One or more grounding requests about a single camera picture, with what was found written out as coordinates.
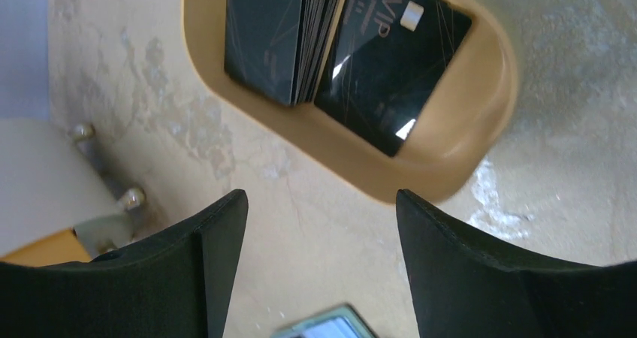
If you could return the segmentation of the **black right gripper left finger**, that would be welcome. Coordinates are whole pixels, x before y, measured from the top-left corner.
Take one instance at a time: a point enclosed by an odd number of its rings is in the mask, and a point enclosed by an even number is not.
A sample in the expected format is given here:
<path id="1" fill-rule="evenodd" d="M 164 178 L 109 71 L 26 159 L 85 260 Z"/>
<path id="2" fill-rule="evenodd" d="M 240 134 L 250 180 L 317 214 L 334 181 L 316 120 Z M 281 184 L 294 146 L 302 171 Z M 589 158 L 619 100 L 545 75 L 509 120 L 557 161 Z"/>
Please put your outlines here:
<path id="1" fill-rule="evenodd" d="M 221 337 L 247 216 L 247 194 L 235 189 L 90 262 L 3 263 L 1 335 Z"/>

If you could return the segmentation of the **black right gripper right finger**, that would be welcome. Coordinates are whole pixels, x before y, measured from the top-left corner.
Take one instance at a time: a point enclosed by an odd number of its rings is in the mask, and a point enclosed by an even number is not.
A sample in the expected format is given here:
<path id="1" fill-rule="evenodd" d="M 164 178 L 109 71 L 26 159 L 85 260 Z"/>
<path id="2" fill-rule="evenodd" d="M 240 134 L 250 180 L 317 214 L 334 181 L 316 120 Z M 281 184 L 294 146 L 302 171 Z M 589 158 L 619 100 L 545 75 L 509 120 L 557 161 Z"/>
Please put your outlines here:
<path id="1" fill-rule="evenodd" d="M 634 337 L 636 264 L 598 267 L 498 239 L 407 189 L 397 227 L 422 337 Z"/>

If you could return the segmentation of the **green card holder wallet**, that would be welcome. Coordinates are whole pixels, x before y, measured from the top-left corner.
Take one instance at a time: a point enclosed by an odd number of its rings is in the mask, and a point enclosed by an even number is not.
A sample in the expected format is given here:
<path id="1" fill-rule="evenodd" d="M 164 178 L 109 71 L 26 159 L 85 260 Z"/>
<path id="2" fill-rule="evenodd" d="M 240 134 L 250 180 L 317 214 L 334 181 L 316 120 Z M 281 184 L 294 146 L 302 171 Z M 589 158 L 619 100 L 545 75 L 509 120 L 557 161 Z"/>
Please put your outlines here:
<path id="1" fill-rule="evenodd" d="M 357 310 L 344 303 L 281 328 L 271 338 L 377 338 Z"/>

